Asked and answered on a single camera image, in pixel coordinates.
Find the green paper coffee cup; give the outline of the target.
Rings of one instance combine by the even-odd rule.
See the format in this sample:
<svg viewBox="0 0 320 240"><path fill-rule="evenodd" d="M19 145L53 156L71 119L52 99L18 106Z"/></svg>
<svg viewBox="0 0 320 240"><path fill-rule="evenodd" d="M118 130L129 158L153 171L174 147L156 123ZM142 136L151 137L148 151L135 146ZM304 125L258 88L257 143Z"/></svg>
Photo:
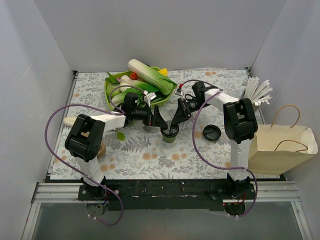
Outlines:
<svg viewBox="0 0 320 240"><path fill-rule="evenodd" d="M178 132L176 133L164 133L162 132L162 140L165 142L165 143L173 143L175 140L176 140L176 137L177 135L179 134Z"/></svg>

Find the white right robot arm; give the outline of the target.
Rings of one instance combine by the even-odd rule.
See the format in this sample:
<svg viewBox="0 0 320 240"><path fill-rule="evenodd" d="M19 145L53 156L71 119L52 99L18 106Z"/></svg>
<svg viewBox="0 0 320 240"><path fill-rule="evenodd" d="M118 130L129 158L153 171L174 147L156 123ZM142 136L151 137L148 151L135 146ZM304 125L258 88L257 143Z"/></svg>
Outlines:
<svg viewBox="0 0 320 240"><path fill-rule="evenodd" d="M219 167L204 160L208 165L227 170L227 183L221 192L230 198L237 199L250 187L249 151L252 139L258 130L258 124L253 110L253 105L248 98L238 99L223 92L222 89L210 85L205 86L203 81L196 81L192 86L194 97L186 100L183 84L180 84L174 94L179 96L177 110L171 121L171 125L177 125L190 119L196 112L192 137L195 137L196 121L201 110L213 106L223 113L224 132L230 139L230 167Z"/></svg>

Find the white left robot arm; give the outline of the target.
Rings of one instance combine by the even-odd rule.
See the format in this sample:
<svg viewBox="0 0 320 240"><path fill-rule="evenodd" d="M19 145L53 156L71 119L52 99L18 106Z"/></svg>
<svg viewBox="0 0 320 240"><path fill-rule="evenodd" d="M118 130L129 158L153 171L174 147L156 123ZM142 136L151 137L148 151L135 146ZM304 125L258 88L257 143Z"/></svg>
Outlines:
<svg viewBox="0 0 320 240"><path fill-rule="evenodd" d="M164 128L168 124L162 118L159 107L151 109L151 101L156 98L154 92L144 92L140 97L135 92L124 94L120 109L108 114L88 116L80 114L65 140L64 147L76 159L83 174L83 182L89 187L89 194L95 200L106 196L106 187L101 184L105 178L98 163L98 152L104 132L127 126L133 120L142 121L146 126Z"/></svg>

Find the brown cardboard cup carrier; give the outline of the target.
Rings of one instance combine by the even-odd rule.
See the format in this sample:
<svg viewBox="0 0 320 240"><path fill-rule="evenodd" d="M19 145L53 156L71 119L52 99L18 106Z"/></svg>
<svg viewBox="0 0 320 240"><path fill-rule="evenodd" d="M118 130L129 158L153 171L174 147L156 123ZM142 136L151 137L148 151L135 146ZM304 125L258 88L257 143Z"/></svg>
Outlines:
<svg viewBox="0 0 320 240"><path fill-rule="evenodd" d="M99 151L97 153L97 158L98 159L102 158L105 155L105 153L106 153L106 146L103 142L101 142Z"/></svg>

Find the black plastic cup lid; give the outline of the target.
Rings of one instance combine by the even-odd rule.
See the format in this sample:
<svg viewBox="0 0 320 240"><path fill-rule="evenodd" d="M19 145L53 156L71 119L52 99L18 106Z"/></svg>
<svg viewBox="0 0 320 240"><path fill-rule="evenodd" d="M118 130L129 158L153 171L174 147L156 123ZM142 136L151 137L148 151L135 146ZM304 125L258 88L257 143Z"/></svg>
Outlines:
<svg viewBox="0 0 320 240"><path fill-rule="evenodd" d="M176 137L180 131L178 124L172 124L170 120L166 121L167 128L161 127L160 132L164 137L173 138Z"/></svg>

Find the brown paper bag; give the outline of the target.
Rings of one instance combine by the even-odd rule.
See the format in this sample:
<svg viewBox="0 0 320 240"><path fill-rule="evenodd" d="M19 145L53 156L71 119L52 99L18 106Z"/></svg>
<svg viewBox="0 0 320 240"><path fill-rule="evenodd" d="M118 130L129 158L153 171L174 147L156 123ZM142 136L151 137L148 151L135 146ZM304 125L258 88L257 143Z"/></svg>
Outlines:
<svg viewBox="0 0 320 240"><path fill-rule="evenodd" d="M300 110L292 125L259 124L249 149L248 168L255 174L279 176L318 153L310 127L298 125Z"/></svg>

